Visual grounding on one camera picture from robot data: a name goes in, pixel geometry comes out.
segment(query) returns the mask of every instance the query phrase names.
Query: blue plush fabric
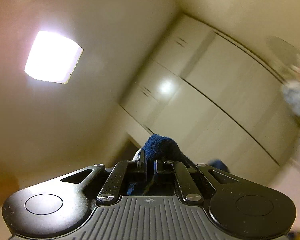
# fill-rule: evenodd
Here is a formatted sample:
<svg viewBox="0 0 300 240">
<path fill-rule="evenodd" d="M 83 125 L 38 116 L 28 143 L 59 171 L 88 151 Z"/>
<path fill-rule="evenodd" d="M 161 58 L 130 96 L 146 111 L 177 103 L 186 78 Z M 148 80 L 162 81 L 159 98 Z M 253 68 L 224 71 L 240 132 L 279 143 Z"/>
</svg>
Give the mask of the blue plush fabric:
<svg viewBox="0 0 300 240">
<path fill-rule="evenodd" d="M 186 157 L 178 147 L 178 144 L 169 137 L 153 134 L 142 148 L 146 154 L 147 161 L 147 182 L 132 183 L 128 188 L 128 195 L 144 195 L 149 191 L 153 184 L 154 161 L 178 161 L 182 162 L 187 168 L 194 168 L 195 164 Z M 221 160 L 214 160 L 210 166 L 229 172 L 228 167 Z"/>
</svg>

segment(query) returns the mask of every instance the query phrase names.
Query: ribbed gray surface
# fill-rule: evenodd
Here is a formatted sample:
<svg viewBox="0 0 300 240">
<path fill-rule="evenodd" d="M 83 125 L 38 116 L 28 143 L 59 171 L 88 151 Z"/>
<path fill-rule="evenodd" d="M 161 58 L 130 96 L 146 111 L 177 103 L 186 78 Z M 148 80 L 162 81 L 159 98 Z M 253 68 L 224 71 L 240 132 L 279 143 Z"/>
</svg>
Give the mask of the ribbed gray surface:
<svg viewBox="0 0 300 240">
<path fill-rule="evenodd" d="M 98 207 L 82 227 L 58 240 L 237 239 L 215 227 L 200 207 L 187 206 L 176 196 L 151 199 L 149 203 L 149 197 L 123 196 L 117 204 Z"/>
</svg>

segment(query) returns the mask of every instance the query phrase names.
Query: square ceiling light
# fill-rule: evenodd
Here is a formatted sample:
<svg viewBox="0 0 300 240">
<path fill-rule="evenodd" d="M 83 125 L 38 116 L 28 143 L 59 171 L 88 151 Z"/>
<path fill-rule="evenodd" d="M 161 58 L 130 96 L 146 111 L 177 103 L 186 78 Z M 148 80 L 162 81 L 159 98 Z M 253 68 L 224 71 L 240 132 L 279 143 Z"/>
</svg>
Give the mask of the square ceiling light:
<svg viewBox="0 0 300 240">
<path fill-rule="evenodd" d="M 25 72 L 37 80 L 66 84 L 82 52 L 83 49 L 71 39 L 57 33 L 39 31 Z"/>
</svg>

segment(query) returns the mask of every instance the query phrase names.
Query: crosshair symbol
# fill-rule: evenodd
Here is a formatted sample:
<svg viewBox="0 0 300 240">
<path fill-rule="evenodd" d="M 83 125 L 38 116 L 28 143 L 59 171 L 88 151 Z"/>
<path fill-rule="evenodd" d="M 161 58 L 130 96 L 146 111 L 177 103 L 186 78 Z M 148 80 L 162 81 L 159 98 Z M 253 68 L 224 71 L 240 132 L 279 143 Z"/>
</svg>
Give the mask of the crosshair symbol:
<svg viewBox="0 0 300 240">
<path fill-rule="evenodd" d="M 147 201 L 148 203 L 152 203 L 152 202 L 154 201 L 154 199 L 153 199 L 153 198 L 147 198 L 146 201 Z"/>
</svg>

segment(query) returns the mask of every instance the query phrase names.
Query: metal screw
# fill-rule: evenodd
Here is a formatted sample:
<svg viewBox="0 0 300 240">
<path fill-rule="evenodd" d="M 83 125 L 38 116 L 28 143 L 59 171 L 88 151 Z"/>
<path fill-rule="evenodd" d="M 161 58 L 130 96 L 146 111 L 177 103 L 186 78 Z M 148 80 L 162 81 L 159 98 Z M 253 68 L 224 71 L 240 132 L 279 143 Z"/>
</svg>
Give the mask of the metal screw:
<svg viewBox="0 0 300 240">
<path fill-rule="evenodd" d="M 114 195 L 109 194 L 109 193 L 100 194 L 98 196 L 98 200 L 100 200 L 100 201 L 111 201 L 113 199 L 114 199 Z"/>
<path fill-rule="evenodd" d="M 191 193 L 186 196 L 186 199 L 189 201 L 199 201 L 202 197 L 198 194 Z"/>
</svg>

